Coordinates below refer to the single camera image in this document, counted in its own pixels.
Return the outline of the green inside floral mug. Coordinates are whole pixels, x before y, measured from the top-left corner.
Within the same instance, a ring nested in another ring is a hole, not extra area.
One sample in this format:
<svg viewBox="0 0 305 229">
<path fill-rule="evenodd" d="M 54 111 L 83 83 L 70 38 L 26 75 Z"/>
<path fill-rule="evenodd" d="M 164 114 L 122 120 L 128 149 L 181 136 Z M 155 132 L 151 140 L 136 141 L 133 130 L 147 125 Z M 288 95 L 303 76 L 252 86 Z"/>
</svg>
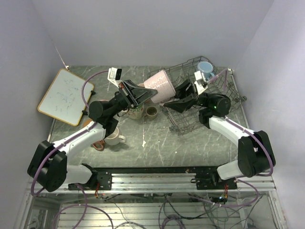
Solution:
<svg viewBox="0 0 305 229">
<path fill-rule="evenodd" d="M 130 119 L 138 120 L 142 117 L 143 111 L 144 111 L 144 106 L 142 104 L 142 105 L 140 105 L 138 107 L 135 107 L 133 109 L 130 108 L 129 111 L 127 112 L 127 115 Z"/>
</svg>

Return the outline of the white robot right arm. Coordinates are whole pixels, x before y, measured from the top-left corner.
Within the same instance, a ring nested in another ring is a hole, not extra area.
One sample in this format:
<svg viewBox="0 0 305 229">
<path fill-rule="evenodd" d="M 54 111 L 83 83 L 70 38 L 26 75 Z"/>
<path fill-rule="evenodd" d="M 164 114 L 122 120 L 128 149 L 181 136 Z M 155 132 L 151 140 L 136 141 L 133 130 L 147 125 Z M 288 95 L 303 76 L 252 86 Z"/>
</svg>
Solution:
<svg viewBox="0 0 305 229">
<path fill-rule="evenodd" d="M 164 107 L 182 113 L 198 106 L 199 122 L 234 143 L 238 148 L 237 159 L 220 165 L 217 173 L 211 175 L 210 183 L 222 188 L 227 179 L 253 176 L 270 176 L 276 164 L 269 136 L 265 131 L 253 131 L 239 125 L 227 117 L 231 100 L 225 94 L 197 93 L 189 91 L 190 83 L 185 81 L 178 87 L 175 99 L 166 102 Z"/>
</svg>

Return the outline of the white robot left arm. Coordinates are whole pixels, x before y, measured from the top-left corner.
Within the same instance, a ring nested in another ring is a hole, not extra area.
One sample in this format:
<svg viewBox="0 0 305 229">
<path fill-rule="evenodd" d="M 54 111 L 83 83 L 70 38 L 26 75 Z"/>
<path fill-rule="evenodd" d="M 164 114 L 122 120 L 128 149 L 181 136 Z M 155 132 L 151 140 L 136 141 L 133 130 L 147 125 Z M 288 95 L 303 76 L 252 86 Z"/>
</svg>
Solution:
<svg viewBox="0 0 305 229">
<path fill-rule="evenodd" d="M 27 170 L 28 175 L 33 178 L 31 194 L 37 195 L 34 191 L 36 183 L 48 192 L 53 192 L 64 184 L 94 190 L 100 184 L 101 176 L 98 171 L 86 164 L 71 166 L 68 160 L 112 134 L 118 124 L 115 119 L 118 113 L 136 108 L 155 95 L 155 89 L 140 87 L 130 80 L 122 81 L 111 100 L 90 103 L 88 116 L 91 122 L 88 125 L 54 143 L 47 140 L 39 143 Z"/>
</svg>

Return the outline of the light blue mug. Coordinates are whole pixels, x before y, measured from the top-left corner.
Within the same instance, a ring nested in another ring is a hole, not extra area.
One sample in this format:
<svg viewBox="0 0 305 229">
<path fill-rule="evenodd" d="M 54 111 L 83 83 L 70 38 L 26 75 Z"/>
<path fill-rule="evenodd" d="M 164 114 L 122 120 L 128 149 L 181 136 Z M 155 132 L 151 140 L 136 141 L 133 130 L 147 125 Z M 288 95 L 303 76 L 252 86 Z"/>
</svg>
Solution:
<svg viewBox="0 0 305 229">
<path fill-rule="evenodd" d="M 214 67 L 209 62 L 199 62 L 197 64 L 197 68 L 201 73 L 203 73 L 203 75 L 207 81 L 215 76 Z"/>
</svg>

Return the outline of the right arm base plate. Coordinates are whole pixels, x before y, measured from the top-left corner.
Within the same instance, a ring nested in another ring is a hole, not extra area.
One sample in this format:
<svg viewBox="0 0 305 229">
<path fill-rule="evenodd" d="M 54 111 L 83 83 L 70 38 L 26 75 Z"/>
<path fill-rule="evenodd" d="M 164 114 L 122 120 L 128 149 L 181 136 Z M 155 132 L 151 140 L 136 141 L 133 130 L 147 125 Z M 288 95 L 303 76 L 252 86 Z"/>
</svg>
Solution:
<svg viewBox="0 0 305 229">
<path fill-rule="evenodd" d="M 196 173 L 195 177 L 191 179 L 191 183 L 196 184 L 197 190 L 237 189 L 234 178 L 223 180 L 215 171 Z"/>
</svg>

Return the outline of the lavender mug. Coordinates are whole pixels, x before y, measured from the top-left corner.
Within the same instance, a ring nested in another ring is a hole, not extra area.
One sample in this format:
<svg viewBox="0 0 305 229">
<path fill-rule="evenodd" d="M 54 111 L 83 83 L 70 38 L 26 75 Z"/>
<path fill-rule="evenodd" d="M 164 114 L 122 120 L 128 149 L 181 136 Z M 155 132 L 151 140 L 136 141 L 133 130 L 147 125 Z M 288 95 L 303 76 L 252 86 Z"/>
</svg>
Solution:
<svg viewBox="0 0 305 229">
<path fill-rule="evenodd" d="M 157 90 L 157 94 L 151 98 L 155 104 L 167 101 L 176 95 L 174 86 L 165 70 L 161 70 L 146 81 L 144 87 Z"/>
</svg>

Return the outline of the cream white speckled mug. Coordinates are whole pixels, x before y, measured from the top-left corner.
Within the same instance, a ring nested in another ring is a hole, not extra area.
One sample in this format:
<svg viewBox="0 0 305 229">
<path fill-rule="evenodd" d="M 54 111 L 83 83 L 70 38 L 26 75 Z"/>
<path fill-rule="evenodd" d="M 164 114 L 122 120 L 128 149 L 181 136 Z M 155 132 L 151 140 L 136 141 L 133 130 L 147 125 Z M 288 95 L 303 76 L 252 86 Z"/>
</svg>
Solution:
<svg viewBox="0 0 305 229">
<path fill-rule="evenodd" d="M 104 141 L 110 146 L 115 146 L 119 143 L 126 143 L 126 137 L 121 134 L 120 129 L 117 127 Z"/>
</svg>

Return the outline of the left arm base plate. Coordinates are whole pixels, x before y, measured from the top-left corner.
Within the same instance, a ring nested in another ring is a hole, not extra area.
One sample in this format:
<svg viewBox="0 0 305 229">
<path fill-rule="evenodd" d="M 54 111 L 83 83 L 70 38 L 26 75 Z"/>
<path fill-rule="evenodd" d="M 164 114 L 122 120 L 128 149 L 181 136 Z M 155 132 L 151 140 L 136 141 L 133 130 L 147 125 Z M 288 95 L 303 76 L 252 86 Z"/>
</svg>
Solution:
<svg viewBox="0 0 305 229">
<path fill-rule="evenodd" d="M 79 190 L 77 186 L 80 185 L 83 190 L 111 190 L 112 188 L 112 175 L 107 171 L 97 171 L 86 183 L 71 183 L 68 185 L 68 190 Z"/>
</svg>

